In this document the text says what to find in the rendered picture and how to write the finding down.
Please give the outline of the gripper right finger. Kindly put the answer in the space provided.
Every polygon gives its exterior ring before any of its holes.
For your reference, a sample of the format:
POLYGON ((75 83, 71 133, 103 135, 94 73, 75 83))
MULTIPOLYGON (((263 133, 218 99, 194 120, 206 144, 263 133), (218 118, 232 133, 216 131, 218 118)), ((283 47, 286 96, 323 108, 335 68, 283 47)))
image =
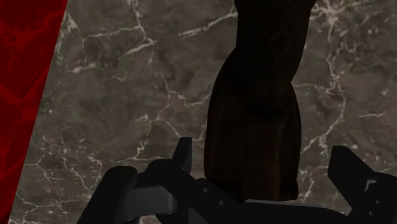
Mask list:
POLYGON ((397 177, 375 172, 345 146, 334 146, 328 178, 351 207, 348 224, 397 224, 397 177))

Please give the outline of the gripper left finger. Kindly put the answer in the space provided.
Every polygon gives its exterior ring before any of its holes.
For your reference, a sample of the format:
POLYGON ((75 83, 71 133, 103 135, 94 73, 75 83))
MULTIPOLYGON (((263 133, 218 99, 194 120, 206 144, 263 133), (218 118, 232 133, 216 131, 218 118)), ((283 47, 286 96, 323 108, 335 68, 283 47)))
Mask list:
POLYGON ((235 200, 206 179, 191 176, 192 139, 181 137, 171 159, 152 161, 142 173, 108 169, 77 224, 138 224, 155 215, 161 224, 242 224, 235 200))

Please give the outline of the dark brown curved vase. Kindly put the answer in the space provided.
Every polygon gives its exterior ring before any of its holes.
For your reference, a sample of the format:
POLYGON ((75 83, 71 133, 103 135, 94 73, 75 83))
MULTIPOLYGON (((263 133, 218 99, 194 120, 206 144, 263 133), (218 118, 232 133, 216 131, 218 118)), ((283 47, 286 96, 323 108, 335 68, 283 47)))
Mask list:
POLYGON ((205 177, 239 201, 298 197, 301 118, 292 80, 317 0, 234 0, 235 48, 212 90, 205 177))

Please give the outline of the red patterned robot stand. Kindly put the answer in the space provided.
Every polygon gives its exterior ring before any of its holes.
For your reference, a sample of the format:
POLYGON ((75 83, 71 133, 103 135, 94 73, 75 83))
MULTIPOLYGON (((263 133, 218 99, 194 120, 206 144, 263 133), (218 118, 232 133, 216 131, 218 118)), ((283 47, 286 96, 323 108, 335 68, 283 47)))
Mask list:
POLYGON ((0 0, 0 224, 7 224, 67 0, 0 0))

